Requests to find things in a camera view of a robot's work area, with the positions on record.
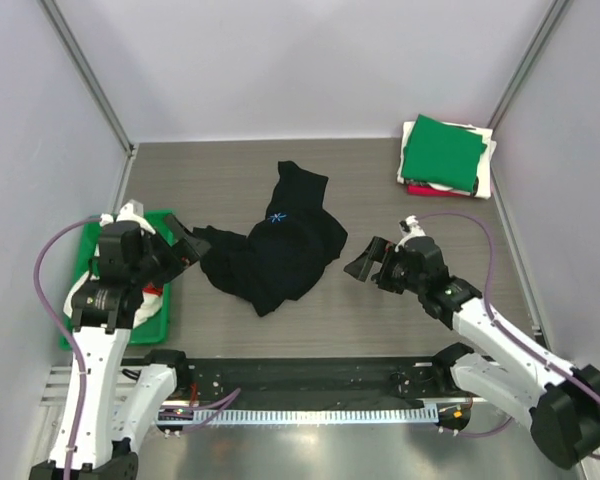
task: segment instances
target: reflective floor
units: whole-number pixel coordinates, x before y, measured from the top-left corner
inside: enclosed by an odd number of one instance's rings
[[[502,422],[476,405],[472,431]],[[573,480],[517,426],[487,439],[453,438],[423,426],[218,427],[153,438],[138,480]]]

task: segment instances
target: green plastic bin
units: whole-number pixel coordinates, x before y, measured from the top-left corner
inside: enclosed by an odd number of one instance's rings
[[[173,210],[154,210],[146,213],[144,218],[164,237],[169,245],[173,245],[173,233],[171,233],[171,230],[164,224],[164,217],[169,213],[173,213]],[[93,254],[96,251],[100,230],[101,227],[98,223],[89,223],[85,225],[82,230],[78,259],[73,275],[74,283],[77,282],[89,268],[89,259],[93,257]],[[164,342],[167,339],[167,336],[169,335],[169,311],[171,308],[171,284],[166,284],[164,286],[162,298],[162,308],[160,311],[138,328],[133,329],[131,332],[131,340],[129,341],[130,345],[152,345]],[[71,321],[66,315],[65,323],[67,328],[71,329]],[[60,348],[63,350],[69,350],[70,348],[64,337],[60,337]]]

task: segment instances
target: white cloth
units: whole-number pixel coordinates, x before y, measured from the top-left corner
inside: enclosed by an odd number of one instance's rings
[[[409,140],[409,135],[411,135],[411,131],[413,130],[413,126],[416,122],[404,122],[402,125],[402,145],[400,147],[400,166],[398,167],[398,183],[405,184],[407,180],[402,177],[402,167],[404,165],[404,147],[407,145],[407,141]],[[479,128],[474,127],[473,125],[462,125],[459,123],[448,123],[443,122],[445,125],[454,125],[458,127],[464,127],[468,132],[475,133],[482,137],[482,142],[487,146],[485,151],[480,156],[480,160],[478,161],[478,170],[476,172],[476,176],[478,177],[478,190],[476,192],[476,197],[478,198],[491,198],[491,157],[493,156],[493,152],[496,149],[497,143],[494,140],[491,140],[491,135],[493,134],[493,130],[490,128]],[[471,195],[470,192],[464,192],[462,190],[454,190],[451,187],[446,185],[440,185],[438,183],[429,183],[431,188],[436,190],[440,190],[443,192],[453,192],[460,193],[462,195]]]
[[[71,298],[73,294],[78,291],[78,289],[87,281],[87,276],[89,272],[84,272],[82,276],[78,279],[78,281],[71,287],[69,290],[69,294],[64,301],[64,308],[62,311],[64,314],[71,318],[71,314],[73,313],[73,307],[71,306]],[[94,280],[97,280],[98,277],[93,275],[91,277]],[[153,317],[156,313],[160,311],[162,308],[162,295],[155,295],[153,293],[142,292],[143,302],[140,305],[140,308],[136,310],[136,314],[133,317],[133,328],[138,328],[140,325],[145,323],[151,317]]]

